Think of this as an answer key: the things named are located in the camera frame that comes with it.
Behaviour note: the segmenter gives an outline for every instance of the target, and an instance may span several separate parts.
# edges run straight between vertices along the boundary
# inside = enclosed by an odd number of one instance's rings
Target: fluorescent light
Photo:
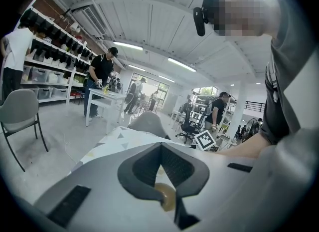
[[[143,47],[141,47],[141,46],[135,46],[135,45],[126,44],[126,43],[118,42],[118,41],[113,41],[113,43],[116,45],[120,45],[120,46],[126,46],[126,47],[130,47],[130,48],[135,48],[138,50],[143,50]]]
[[[134,68],[134,69],[137,69],[137,70],[142,70],[142,71],[145,71],[144,69],[142,69],[142,68],[138,68],[138,67],[136,67],[136,66],[133,66],[133,65],[130,65],[130,64],[128,64],[128,66],[129,67],[132,67],[132,68]]]
[[[168,81],[170,81],[170,82],[173,82],[173,83],[175,83],[175,81],[174,81],[174,80],[171,80],[171,79],[169,79],[169,78],[165,78],[165,77],[163,77],[163,76],[160,76],[160,75],[159,75],[159,77],[160,77],[160,78],[163,78],[163,79],[166,79],[166,80],[168,80]]]
[[[190,71],[192,71],[192,72],[196,72],[196,70],[194,70],[193,68],[191,68],[191,67],[189,67],[189,66],[187,66],[187,65],[185,65],[185,64],[183,64],[183,63],[181,63],[181,62],[179,62],[179,61],[177,61],[177,60],[175,60],[175,59],[173,59],[173,58],[170,58],[170,57],[169,57],[168,60],[169,60],[170,62],[173,62],[173,63],[175,63],[175,64],[181,66],[181,67],[184,67],[184,68],[187,69],[187,70],[190,70]]]

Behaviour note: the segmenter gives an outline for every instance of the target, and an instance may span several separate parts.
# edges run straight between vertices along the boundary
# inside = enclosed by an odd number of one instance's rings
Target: white pillar
[[[235,137],[237,128],[243,116],[246,101],[247,101],[247,81],[243,80],[240,82],[239,94],[238,94],[238,100],[237,100],[235,112],[226,133],[230,137],[230,139],[233,139]]]

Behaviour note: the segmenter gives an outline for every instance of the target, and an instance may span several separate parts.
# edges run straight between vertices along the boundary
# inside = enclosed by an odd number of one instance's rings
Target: brick wall
[[[19,14],[22,14],[27,6],[32,2],[32,0],[25,0],[21,7],[18,10]],[[70,29],[67,22],[63,22],[60,20],[60,15],[64,13],[64,11],[53,1],[53,0],[36,0],[33,4],[34,8],[43,13],[44,15],[54,18],[54,22],[59,25],[61,28],[65,29],[67,32],[70,32]],[[69,26],[73,23],[73,20],[68,18]],[[104,51],[84,32],[80,32],[80,35],[83,36],[83,40],[87,42],[87,47],[91,49],[96,54],[103,54]],[[114,63],[114,70],[118,73],[121,72],[121,68]]]

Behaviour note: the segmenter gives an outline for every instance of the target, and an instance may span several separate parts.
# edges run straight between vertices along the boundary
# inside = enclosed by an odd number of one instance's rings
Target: railing
[[[236,107],[236,103],[230,103],[231,107]],[[253,110],[257,112],[264,112],[265,104],[261,102],[246,102],[245,108],[246,110]]]

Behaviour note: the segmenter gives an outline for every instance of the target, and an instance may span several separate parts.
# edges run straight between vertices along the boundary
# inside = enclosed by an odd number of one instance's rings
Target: gray floor
[[[170,117],[158,112],[163,127],[174,141],[176,132],[169,126]],[[3,134],[0,134],[0,167],[9,189],[33,204],[39,196],[65,177],[75,164],[99,142],[106,133],[104,118],[95,118],[85,126],[83,104],[48,103],[39,111],[43,135],[49,149],[45,151],[39,130],[36,140],[33,127],[12,136],[9,141],[25,173],[21,170]],[[122,114],[120,125],[128,126],[136,116]]]

